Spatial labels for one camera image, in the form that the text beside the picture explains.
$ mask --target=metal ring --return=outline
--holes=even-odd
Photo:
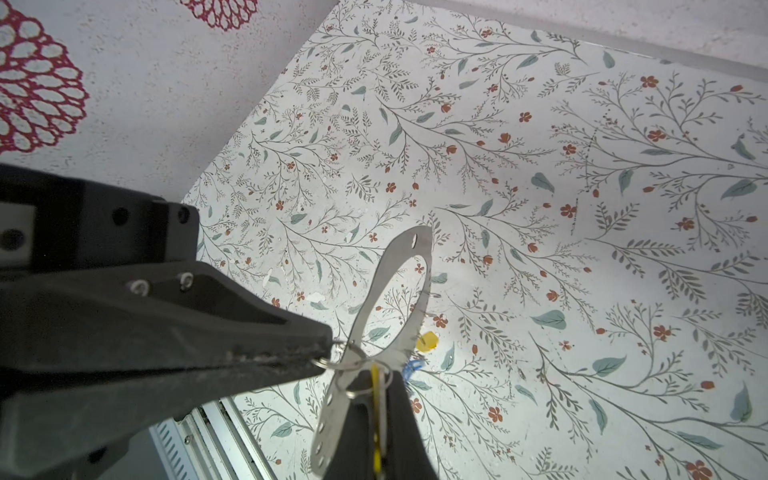
[[[345,346],[345,347],[349,347],[350,350],[352,350],[354,353],[357,353],[361,357],[360,360],[354,362],[349,367],[342,366],[341,363],[333,363],[333,362],[330,361],[330,359],[323,359],[323,358],[311,359],[310,362],[313,365],[320,367],[321,369],[335,370],[337,372],[351,372],[353,370],[359,370],[360,367],[368,359],[368,356],[366,355],[366,353],[363,352],[363,350],[360,347],[358,347],[357,345],[355,345],[354,343],[349,343],[349,342],[344,341],[344,340],[334,339],[334,340],[331,341],[331,344],[332,345],[342,345],[342,346]]]
[[[374,362],[378,363],[379,365],[381,365],[384,368],[386,368],[386,372],[384,373],[384,375],[389,374],[389,377],[387,378],[386,382],[384,382],[384,386],[382,386],[382,389],[386,390],[386,389],[389,388],[390,385],[392,385],[392,379],[394,379],[395,376],[392,373],[392,369],[389,367],[389,365],[387,365],[386,363],[384,363],[384,362],[382,362],[380,360],[374,360]],[[356,399],[359,396],[370,395],[371,393],[373,393],[373,387],[371,387],[369,389],[365,389],[365,390],[351,390],[350,391],[350,390],[347,390],[347,389],[339,388],[339,384],[337,383],[336,384],[336,388],[339,389],[339,390],[343,390],[344,391],[344,395],[346,395],[346,397],[348,399],[350,399],[350,400],[354,400],[354,399]]]

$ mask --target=orange flower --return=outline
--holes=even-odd
[[[489,408],[488,416],[491,417],[491,420],[493,420],[494,423],[504,421],[504,417],[502,417],[501,410],[498,407]]]
[[[576,207],[572,207],[570,204],[565,204],[565,207],[560,207],[560,215],[563,217],[573,218],[576,213]]]
[[[643,88],[656,88],[656,85],[659,83],[653,75],[650,77],[640,77],[640,81],[643,82]]]
[[[448,325],[448,319],[444,318],[442,313],[440,316],[433,318],[433,320],[435,320],[435,325],[440,329],[444,329],[445,326]]]
[[[692,218],[683,217],[683,221],[677,222],[678,230],[692,230],[696,228],[696,224]]]
[[[659,140],[663,140],[664,138],[667,138],[667,134],[665,134],[661,130],[651,130],[648,132],[648,138],[650,138],[654,142],[658,142]]]
[[[666,328],[664,325],[655,326],[654,335],[657,336],[662,342],[666,342],[667,337],[672,336],[672,330]]]
[[[696,465],[688,462],[685,465],[685,469],[690,473],[691,478],[694,480],[709,480],[709,478],[712,478],[712,471],[709,470],[701,460],[696,460]]]

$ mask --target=screw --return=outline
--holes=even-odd
[[[184,272],[179,275],[179,287],[182,292],[189,291],[192,288],[192,282],[194,281],[194,275],[190,272]]]
[[[24,245],[24,233],[15,228],[9,228],[0,236],[0,248],[12,252]]]
[[[149,282],[147,282],[146,280],[134,280],[132,282],[128,282],[127,287],[131,291],[131,293],[133,293],[134,295],[138,295],[138,296],[149,295]]]

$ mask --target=green leaf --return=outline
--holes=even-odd
[[[531,55],[530,57],[526,58],[521,62],[520,65],[515,70],[520,70],[523,67],[528,67],[529,65],[533,65],[538,61],[538,57],[536,55]]]
[[[357,227],[353,228],[350,233],[352,236],[349,238],[349,242],[352,243],[352,240],[355,240],[355,237],[357,236],[357,232],[360,231],[360,224],[357,224]]]
[[[624,170],[619,174],[619,188],[621,189],[621,196],[624,196],[624,190],[629,187],[629,183],[632,181],[632,175],[634,170]]]
[[[755,156],[752,155],[749,151],[746,149],[746,145],[741,141],[741,138],[738,138],[736,140],[736,143],[730,146],[733,148],[736,153],[738,153],[742,158],[746,158],[747,160],[754,160]]]
[[[419,118],[416,118],[416,123],[417,124],[423,124],[424,122],[426,122],[427,120],[432,118],[432,115],[434,115],[434,114],[435,114],[434,111],[430,111],[428,113],[425,113],[425,114],[419,116]]]
[[[674,155],[674,153],[667,150],[661,150],[660,148],[648,148],[641,151],[640,153],[646,155]]]
[[[432,388],[431,386],[427,385],[426,383],[420,380],[410,380],[408,384],[415,386],[419,390],[430,390]]]
[[[492,206],[493,206],[493,199],[488,200],[482,205],[482,207],[480,207],[480,211],[478,212],[478,215],[480,215],[481,217],[484,217],[485,215],[488,214],[488,211],[491,209]]]
[[[757,190],[757,185],[753,181],[743,178],[731,185],[728,190],[725,190],[720,199],[722,200],[725,197],[741,197],[742,195],[751,194],[755,190]]]
[[[737,422],[746,422],[752,416],[752,402],[750,393],[746,389],[746,383],[741,392],[737,393],[733,399],[733,410],[730,411],[730,418]]]
[[[400,134],[402,133],[402,127],[400,126],[400,122],[397,122],[397,128],[392,132],[391,135],[389,135],[389,144],[394,144],[398,138],[400,138]]]
[[[536,402],[536,398],[533,396],[533,393],[531,393],[531,391],[526,389],[524,386],[522,386],[522,385],[515,385],[515,390],[517,390],[520,393],[520,395],[527,396],[529,399],[533,400],[533,403],[538,405],[538,402]]]
[[[299,223],[301,220],[304,220],[304,217],[306,217],[306,214],[295,214],[295,215],[291,215],[291,218],[290,218],[290,224],[291,224],[291,225],[296,225],[296,224],[297,224],[297,223]]]
[[[442,368],[445,371],[448,371],[451,369],[451,367],[453,367],[453,354],[455,352],[455,349],[456,349],[456,344],[454,343],[451,346],[451,349],[445,353],[445,358],[443,358],[442,365],[440,366],[440,368]]]
[[[616,66],[616,61],[607,51],[603,52],[603,63],[605,63],[606,68],[613,68]]]
[[[604,359],[595,360],[594,363],[592,363],[592,368],[598,376],[606,376],[618,370],[626,359],[626,356],[621,359],[606,357]]]
[[[532,316],[534,322],[541,326],[549,326],[553,329],[565,330],[565,315],[560,310],[550,310],[539,316]]]
[[[715,443],[712,440],[709,440],[707,437],[703,437],[701,435],[691,435],[690,433],[686,432],[678,432],[677,434],[683,440],[693,443],[694,445],[698,445],[704,449],[717,450],[718,448],[722,447],[721,444]]]
[[[536,175],[531,177],[531,183],[534,187],[543,188],[554,193],[554,187],[549,183],[549,180],[547,180],[547,177],[545,177],[542,172],[538,172]]]
[[[388,327],[388,326],[380,326],[380,327],[379,327],[379,328],[377,328],[377,329],[373,329],[373,330],[371,330],[371,332],[368,334],[368,341],[370,341],[370,342],[375,342],[376,340],[378,340],[378,339],[380,339],[381,337],[383,337],[384,335],[386,335],[386,333],[387,333],[388,331],[389,331],[389,327]]]
[[[277,427],[277,430],[272,432],[272,437],[287,437],[293,432],[293,423],[285,422],[281,426]]]
[[[523,261],[523,257],[521,257],[521,255],[520,255],[520,252],[518,252],[518,251],[517,251],[517,250],[515,250],[514,248],[513,248],[513,249],[510,249],[510,250],[509,250],[509,253],[511,253],[511,254],[512,254],[512,256],[513,256],[513,257],[514,257],[516,260],[518,260],[518,261],[520,261],[520,262],[523,262],[523,263],[525,263],[525,261]]]
[[[589,404],[592,406],[594,414],[598,416],[600,435],[603,435],[603,430],[605,430],[605,426],[608,424],[608,415],[605,415],[605,410],[603,410],[603,407],[601,407],[600,404],[595,402],[593,399],[589,399]]]

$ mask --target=red floral wall pattern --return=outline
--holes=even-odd
[[[74,133],[88,98],[82,75],[40,22],[0,0],[0,154]]]
[[[180,0],[195,18],[202,18],[211,28],[240,28],[256,12],[257,0]]]

